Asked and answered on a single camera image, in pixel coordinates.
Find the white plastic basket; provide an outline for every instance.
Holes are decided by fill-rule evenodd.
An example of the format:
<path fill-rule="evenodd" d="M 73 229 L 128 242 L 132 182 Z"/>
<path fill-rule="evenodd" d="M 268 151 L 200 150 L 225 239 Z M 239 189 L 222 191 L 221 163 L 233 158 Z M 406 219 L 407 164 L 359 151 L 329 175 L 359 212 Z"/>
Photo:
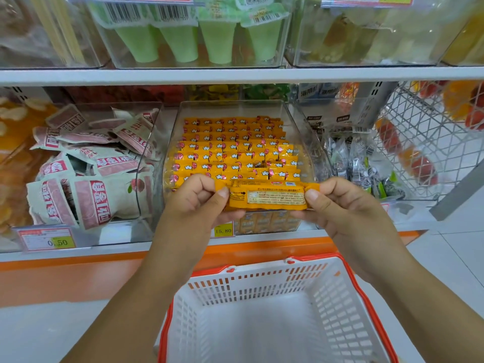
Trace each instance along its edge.
<path fill-rule="evenodd" d="M 339 254 L 195 273 L 175 295 L 159 363 L 397 363 Z"/>

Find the pink and white snack bag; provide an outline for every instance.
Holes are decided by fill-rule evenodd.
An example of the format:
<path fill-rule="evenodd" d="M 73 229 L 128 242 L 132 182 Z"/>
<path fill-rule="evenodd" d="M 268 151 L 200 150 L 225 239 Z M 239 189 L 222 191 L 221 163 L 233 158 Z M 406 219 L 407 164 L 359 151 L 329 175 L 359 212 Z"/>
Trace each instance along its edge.
<path fill-rule="evenodd" d="M 126 151 L 111 146 L 69 145 L 66 152 L 93 166 L 94 175 L 110 176 L 138 168 L 139 161 Z"/>
<path fill-rule="evenodd" d="M 88 122 L 82 116 L 75 105 L 69 104 L 58 110 L 45 120 L 45 123 L 53 129 L 66 130 L 69 132 L 82 132 L 89 129 Z"/>
<path fill-rule="evenodd" d="M 34 127 L 33 130 L 33 138 L 37 142 L 34 146 L 31 147 L 33 149 L 44 149 L 44 150 L 62 150 L 62 145 L 58 140 L 58 136 L 60 135 L 59 129 L 51 129 L 49 127 Z"/>
<path fill-rule="evenodd" d="M 124 125 L 114 129 L 114 133 L 118 135 L 120 142 L 130 150 L 138 154 L 144 153 L 148 159 L 159 160 L 161 156 L 156 153 L 156 140 L 151 139 L 150 143 L 148 142 L 153 130 L 152 122 L 155 121 L 157 113 L 158 109 L 140 113 L 134 121 L 126 122 Z"/>
<path fill-rule="evenodd" d="M 152 176 L 136 179 L 136 173 L 71 178 L 79 225 L 87 230 L 114 217 L 134 219 L 151 214 L 152 181 Z"/>
<path fill-rule="evenodd" d="M 58 178 L 27 183 L 29 212 L 35 223 L 78 226 Z"/>

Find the white shelf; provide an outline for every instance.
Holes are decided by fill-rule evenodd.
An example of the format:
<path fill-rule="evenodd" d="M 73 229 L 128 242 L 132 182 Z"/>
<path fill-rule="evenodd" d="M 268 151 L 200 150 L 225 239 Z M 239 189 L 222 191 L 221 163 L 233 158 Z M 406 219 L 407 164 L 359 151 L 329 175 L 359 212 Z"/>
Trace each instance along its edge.
<path fill-rule="evenodd" d="M 483 79 L 484 67 L 318 69 L 0 70 L 1 86 L 311 83 Z"/>

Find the snack display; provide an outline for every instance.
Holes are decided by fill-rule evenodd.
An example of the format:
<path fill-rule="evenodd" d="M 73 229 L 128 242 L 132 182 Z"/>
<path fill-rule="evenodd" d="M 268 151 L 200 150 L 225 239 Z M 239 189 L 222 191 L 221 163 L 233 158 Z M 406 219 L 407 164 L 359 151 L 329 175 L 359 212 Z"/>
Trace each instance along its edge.
<path fill-rule="evenodd" d="M 473 9 L 469 22 L 442 60 L 454 66 L 484 65 L 484 0 Z"/>
<path fill-rule="evenodd" d="M 298 0 L 286 58 L 302 67 L 437 64 L 475 1 L 413 0 L 411 6 L 373 8 Z"/>
<path fill-rule="evenodd" d="M 66 86 L 72 101 L 80 103 L 161 102 L 178 106 L 185 100 L 183 85 Z"/>
<path fill-rule="evenodd" d="M 45 120 L 48 127 L 34 128 L 31 153 L 45 159 L 24 182 L 33 224 L 90 231 L 112 219 L 151 218 L 154 170 L 164 155 L 160 108 L 68 105 Z M 117 125 L 92 129 L 93 122 Z"/>
<path fill-rule="evenodd" d="M 35 126 L 45 125 L 45 119 L 56 112 L 51 103 L 27 99 L 25 104 L 0 97 L 0 161 L 24 142 Z"/>
<path fill-rule="evenodd" d="M 83 4 L 0 0 L 4 69 L 97 68 L 109 55 Z"/>
<path fill-rule="evenodd" d="M 260 185 L 264 193 L 249 190 L 258 199 L 236 204 L 231 195 L 229 208 L 251 210 L 235 225 L 236 234 L 295 230 L 300 220 L 288 221 L 286 212 L 272 223 L 276 212 L 259 210 L 306 208 L 305 188 L 330 176 L 324 157 L 307 122 L 293 119 L 282 101 L 185 102 L 165 159 L 163 191 L 166 196 L 194 173 L 231 186 L 231 192 L 238 185 Z"/>
<path fill-rule="evenodd" d="M 237 101 L 239 84 L 187 85 L 186 95 L 189 101 Z"/>
<path fill-rule="evenodd" d="M 93 1 L 88 7 L 116 67 L 207 68 L 280 66 L 292 4 Z"/>

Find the green jelly cup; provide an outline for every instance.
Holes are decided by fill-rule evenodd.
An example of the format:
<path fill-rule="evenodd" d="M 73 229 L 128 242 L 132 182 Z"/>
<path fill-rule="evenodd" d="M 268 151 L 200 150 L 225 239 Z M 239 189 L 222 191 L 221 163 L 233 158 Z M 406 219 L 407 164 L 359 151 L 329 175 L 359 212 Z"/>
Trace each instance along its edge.
<path fill-rule="evenodd" d="M 256 61 L 268 61 L 275 57 L 281 23 L 282 19 L 247 27 Z"/>
<path fill-rule="evenodd" d="M 136 62 L 147 63 L 158 60 L 158 43 L 149 26 L 125 26 L 116 28 L 116 32 Z"/>
<path fill-rule="evenodd" d="M 198 21 L 209 54 L 209 61 L 218 65 L 232 62 L 232 46 L 237 23 Z"/>
<path fill-rule="evenodd" d="M 185 63 L 198 58 L 197 27 L 191 25 L 160 28 L 166 43 L 170 46 L 175 60 Z"/>

